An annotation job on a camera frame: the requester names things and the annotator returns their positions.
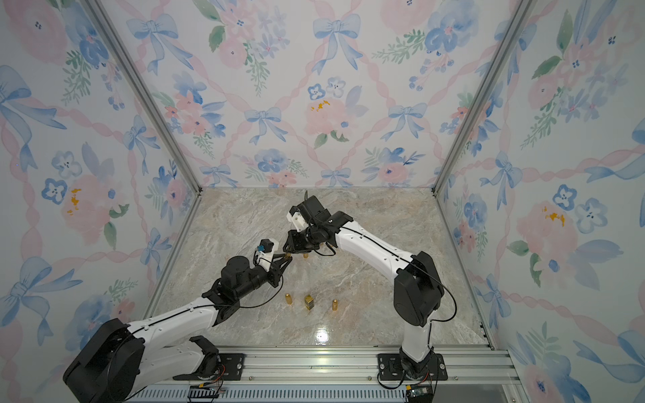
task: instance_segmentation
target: black bracket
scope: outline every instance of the black bracket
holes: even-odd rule
[[[401,380],[403,367],[401,366],[401,356],[399,354],[378,354],[379,361],[379,378],[380,380]],[[441,354],[432,353],[428,360],[428,371],[432,380],[437,379],[437,368],[439,369],[439,380],[448,380],[448,371],[446,363],[443,361]]]
[[[231,353],[231,354],[220,354],[219,359],[221,364],[226,368],[222,374],[221,380],[241,380],[242,379],[242,369],[244,368],[244,354],[241,353]],[[219,374],[213,374],[212,378],[217,379]],[[186,375],[177,375],[172,377],[174,380],[205,380],[198,377],[195,374],[186,374]]]

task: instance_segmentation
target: wire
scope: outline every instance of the wire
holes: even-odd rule
[[[450,294],[450,297],[452,298],[452,301],[453,301],[453,303],[455,304],[455,311],[453,312],[452,316],[451,316],[450,318],[448,318],[448,319],[430,319],[430,322],[449,322],[449,321],[453,320],[453,319],[455,318],[455,316],[457,316],[457,300],[455,299],[455,296],[454,296],[454,295],[452,295],[452,292],[450,292],[450,290],[448,289],[448,287],[446,287],[446,286],[445,286],[441,281],[439,281],[438,279],[436,279],[434,276],[430,275],[430,274],[429,274],[427,271],[425,271],[424,269],[422,269],[422,268],[418,267],[418,266],[417,266],[416,264],[414,264],[413,262],[410,262],[410,261],[408,261],[408,260],[406,260],[406,259],[402,258],[401,256],[398,256],[396,253],[392,252],[391,250],[389,250],[389,249],[388,249],[388,248],[386,248],[385,246],[383,246],[383,245],[379,244],[378,242],[376,242],[375,240],[373,240],[373,239],[372,239],[372,238],[370,238],[369,236],[367,236],[367,235],[363,234],[362,232],[358,232],[358,231],[356,231],[356,230],[353,230],[353,229],[351,229],[351,228],[347,228],[347,227],[345,227],[345,226],[341,226],[340,228],[344,228],[345,230],[349,230],[349,231],[355,232],[355,233],[359,234],[361,237],[364,237],[364,238],[369,239],[370,241],[374,242],[374,244],[376,244],[378,247],[380,247],[380,248],[381,248],[381,249],[383,249],[384,251],[386,251],[386,252],[388,252],[388,253],[392,254],[392,256],[397,257],[397,258],[398,258],[398,259],[400,259],[400,260],[403,260],[405,263],[411,264],[412,266],[416,267],[419,271],[421,271],[422,273],[424,273],[425,275],[427,275],[429,278],[431,278],[432,280],[434,280],[437,284],[439,284],[441,287],[443,287],[443,288],[444,288],[444,290],[446,290],[446,291],[448,292],[448,294]]]
[[[379,385],[381,385],[385,389],[395,390],[395,389],[398,389],[401,385],[403,385],[403,380],[405,379],[405,371],[403,371],[401,375],[402,376],[401,376],[401,380],[399,381],[399,384],[396,385],[394,388],[391,386],[385,386],[384,384],[381,383],[381,372],[378,372],[378,374],[376,374],[376,381],[379,383]]]

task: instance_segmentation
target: wall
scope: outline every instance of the wall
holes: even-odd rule
[[[441,195],[533,402],[645,401],[643,17],[538,0]]]
[[[409,187],[434,183],[515,4],[103,6],[205,186]]]
[[[63,371],[143,315],[194,195],[78,3],[0,10],[0,400],[69,402]]]

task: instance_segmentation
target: marble floor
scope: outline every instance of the marble floor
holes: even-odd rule
[[[205,190],[188,236],[163,290],[156,313],[186,304],[210,288],[226,261],[253,255],[262,238],[282,248],[290,228],[286,213],[305,189],[239,188]],[[454,320],[435,323],[435,344],[487,344],[479,314],[459,267],[450,234],[428,189],[309,189],[330,213],[341,210],[392,245],[430,254],[442,282],[457,299]],[[394,310],[392,285],[376,269],[345,251],[334,257],[295,255],[284,273],[284,287],[271,302],[239,310],[226,322],[202,331],[215,345],[377,345],[400,344],[403,320]],[[266,301],[277,289],[265,284],[242,300]],[[284,294],[293,297],[287,305]],[[308,311],[304,298],[315,307]],[[332,311],[332,300],[339,302]],[[442,299],[438,317],[449,317],[453,302]]]

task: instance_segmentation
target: gold block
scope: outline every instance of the gold block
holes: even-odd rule
[[[306,306],[306,308],[307,308],[308,310],[310,310],[310,309],[312,309],[312,308],[313,308],[313,297],[312,297],[311,295],[307,295],[307,296],[304,298],[304,305]]]

